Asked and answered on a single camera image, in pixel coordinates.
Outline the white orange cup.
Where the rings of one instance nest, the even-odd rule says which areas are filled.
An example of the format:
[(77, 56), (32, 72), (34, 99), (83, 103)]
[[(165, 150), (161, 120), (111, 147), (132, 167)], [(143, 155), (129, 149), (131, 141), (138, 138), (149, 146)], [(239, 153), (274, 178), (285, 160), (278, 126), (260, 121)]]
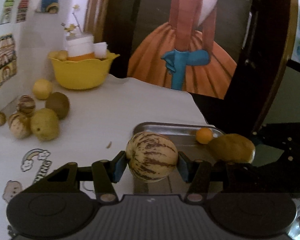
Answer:
[(82, 61), (94, 59), (94, 37), (91, 34), (78, 34), (67, 37), (65, 47), (68, 52), (68, 61)]

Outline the green-brown pear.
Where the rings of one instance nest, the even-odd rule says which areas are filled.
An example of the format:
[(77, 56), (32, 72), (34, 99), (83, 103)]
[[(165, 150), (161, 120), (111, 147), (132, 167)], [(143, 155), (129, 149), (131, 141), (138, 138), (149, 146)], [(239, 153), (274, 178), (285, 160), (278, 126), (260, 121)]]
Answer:
[(225, 134), (212, 139), (207, 147), (216, 160), (252, 163), (256, 148), (252, 141), (239, 134)]

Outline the striped pepino melon front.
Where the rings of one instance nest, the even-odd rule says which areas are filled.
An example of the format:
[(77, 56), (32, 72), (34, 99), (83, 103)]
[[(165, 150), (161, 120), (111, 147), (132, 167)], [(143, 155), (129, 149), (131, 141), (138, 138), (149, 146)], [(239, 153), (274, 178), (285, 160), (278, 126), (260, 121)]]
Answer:
[(174, 171), (178, 150), (170, 139), (161, 134), (139, 132), (130, 138), (126, 157), (134, 177), (145, 183), (154, 183)]

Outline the green pear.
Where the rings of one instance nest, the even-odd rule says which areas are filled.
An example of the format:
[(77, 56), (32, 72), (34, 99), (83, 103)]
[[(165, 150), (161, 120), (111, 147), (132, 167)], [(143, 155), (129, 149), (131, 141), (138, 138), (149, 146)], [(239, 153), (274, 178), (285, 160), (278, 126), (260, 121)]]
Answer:
[(59, 119), (57, 114), (48, 108), (35, 111), (30, 118), (32, 133), (40, 141), (50, 141), (59, 136)]

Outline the small white cup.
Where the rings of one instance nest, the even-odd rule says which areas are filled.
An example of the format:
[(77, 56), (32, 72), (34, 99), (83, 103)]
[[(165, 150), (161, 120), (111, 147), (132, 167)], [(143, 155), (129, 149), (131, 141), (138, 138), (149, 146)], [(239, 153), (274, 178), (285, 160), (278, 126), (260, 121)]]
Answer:
[(96, 59), (106, 59), (107, 58), (107, 43), (98, 42), (93, 44), (94, 55)]

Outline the orange tangerine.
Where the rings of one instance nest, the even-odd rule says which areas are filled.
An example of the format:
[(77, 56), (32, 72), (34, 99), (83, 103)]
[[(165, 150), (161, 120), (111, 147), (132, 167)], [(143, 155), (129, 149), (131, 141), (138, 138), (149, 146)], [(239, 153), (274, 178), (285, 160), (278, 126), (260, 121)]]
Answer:
[(208, 144), (213, 139), (213, 132), (210, 128), (203, 127), (196, 131), (196, 141), (200, 144)]

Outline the striped pepino melon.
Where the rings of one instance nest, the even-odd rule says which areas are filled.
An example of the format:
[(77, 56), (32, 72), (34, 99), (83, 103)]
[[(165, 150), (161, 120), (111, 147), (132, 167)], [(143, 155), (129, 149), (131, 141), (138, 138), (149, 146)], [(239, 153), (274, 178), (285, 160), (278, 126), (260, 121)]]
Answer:
[(36, 109), (36, 103), (34, 99), (29, 95), (22, 95), (18, 99), (17, 111), (25, 114), (28, 117), (33, 116)]
[(30, 118), (23, 113), (14, 113), (8, 119), (8, 127), (17, 139), (24, 139), (31, 135)]
[(174, 171), (178, 150), (170, 139), (161, 134), (139, 132), (130, 138), (126, 157), (134, 177), (145, 183), (154, 183)]

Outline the yellow dried flower sprig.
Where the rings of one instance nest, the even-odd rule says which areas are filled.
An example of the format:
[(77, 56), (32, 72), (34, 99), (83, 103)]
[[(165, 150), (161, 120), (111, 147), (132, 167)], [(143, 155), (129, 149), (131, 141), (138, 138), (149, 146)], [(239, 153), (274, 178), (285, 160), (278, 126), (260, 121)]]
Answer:
[(80, 6), (78, 4), (74, 4), (72, 6), (72, 18), (75, 20), (75, 23), (69, 23), (66, 25), (65, 23), (61, 23), (63, 30), (66, 32), (67, 38), (75, 38), (77, 34), (82, 34), (82, 28), (80, 26), (79, 20), (76, 16), (76, 13), (79, 11)]

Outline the yellow plastic bowl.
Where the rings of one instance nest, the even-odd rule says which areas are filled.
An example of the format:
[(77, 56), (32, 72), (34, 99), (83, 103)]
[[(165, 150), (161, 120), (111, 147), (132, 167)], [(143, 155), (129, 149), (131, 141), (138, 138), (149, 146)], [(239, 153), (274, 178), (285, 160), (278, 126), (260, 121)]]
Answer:
[(119, 54), (107, 51), (107, 57), (101, 59), (85, 59), (81, 61), (51, 60), (56, 81), (62, 87), (72, 90), (86, 90), (104, 83), (112, 62)]

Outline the yellow lemon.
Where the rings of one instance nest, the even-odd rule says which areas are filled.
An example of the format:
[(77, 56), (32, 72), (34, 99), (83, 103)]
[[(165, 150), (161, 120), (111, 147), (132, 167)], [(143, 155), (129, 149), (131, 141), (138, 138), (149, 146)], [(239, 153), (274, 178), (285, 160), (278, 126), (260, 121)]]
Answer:
[(34, 96), (39, 100), (46, 100), (52, 93), (52, 82), (46, 79), (38, 79), (32, 88)]

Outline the houses drawing paper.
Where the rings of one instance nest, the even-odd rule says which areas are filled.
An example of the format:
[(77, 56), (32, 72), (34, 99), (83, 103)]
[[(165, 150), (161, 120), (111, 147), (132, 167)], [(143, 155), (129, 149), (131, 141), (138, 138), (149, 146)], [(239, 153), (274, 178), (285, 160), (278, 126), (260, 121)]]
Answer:
[(18, 50), (33, 13), (31, 0), (0, 0), (0, 111), (17, 97)]

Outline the brown kiwi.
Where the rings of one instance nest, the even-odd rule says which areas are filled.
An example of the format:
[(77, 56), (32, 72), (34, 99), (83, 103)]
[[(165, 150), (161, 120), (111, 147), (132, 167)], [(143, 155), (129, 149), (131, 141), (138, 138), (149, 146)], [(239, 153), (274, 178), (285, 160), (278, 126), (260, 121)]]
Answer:
[(62, 120), (69, 113), (70, 101), (65, 94), (54, 92), (47, 98), (45, 107), (53, 110), (57, 114), (59, 120)]

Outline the metal tray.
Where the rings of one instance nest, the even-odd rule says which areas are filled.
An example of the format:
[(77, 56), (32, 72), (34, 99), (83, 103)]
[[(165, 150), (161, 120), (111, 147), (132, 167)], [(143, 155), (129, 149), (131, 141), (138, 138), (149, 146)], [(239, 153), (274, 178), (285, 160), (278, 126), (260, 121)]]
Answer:
[[(133, 134), (144, 131), (162, 134), (168, 137), (190, 160), (203, 160), (214, 164), (216, 161), (207, 146), (196, 141), (196, 131), (200, 128), (202, 125), (143, 122), (134, 128)], [(184, 196), (189, 186), (182, 180), (177, 170), (157, 183), (144, 183), (134, 179), (134, 193), (140, 194), (181, 194)]]

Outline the striped pepino melon back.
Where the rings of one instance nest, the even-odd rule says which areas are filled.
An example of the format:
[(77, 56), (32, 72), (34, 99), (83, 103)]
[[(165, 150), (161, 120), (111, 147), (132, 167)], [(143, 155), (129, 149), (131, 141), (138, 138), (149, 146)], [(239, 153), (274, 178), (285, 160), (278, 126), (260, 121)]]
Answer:
[(22, 95), (18, 99), (17, 111), (25, 114), (28, 117), (33, 116), (36, 109), (36, 103), (34, 99), (29, 95)]

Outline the wooden door frame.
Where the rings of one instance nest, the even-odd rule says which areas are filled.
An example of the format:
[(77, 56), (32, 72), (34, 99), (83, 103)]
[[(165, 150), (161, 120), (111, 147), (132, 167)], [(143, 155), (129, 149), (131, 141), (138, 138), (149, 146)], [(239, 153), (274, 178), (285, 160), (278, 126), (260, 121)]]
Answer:
[(88, 0), (84, 31), (94, 36), (94, 42), (102, 42), (109, 0)]

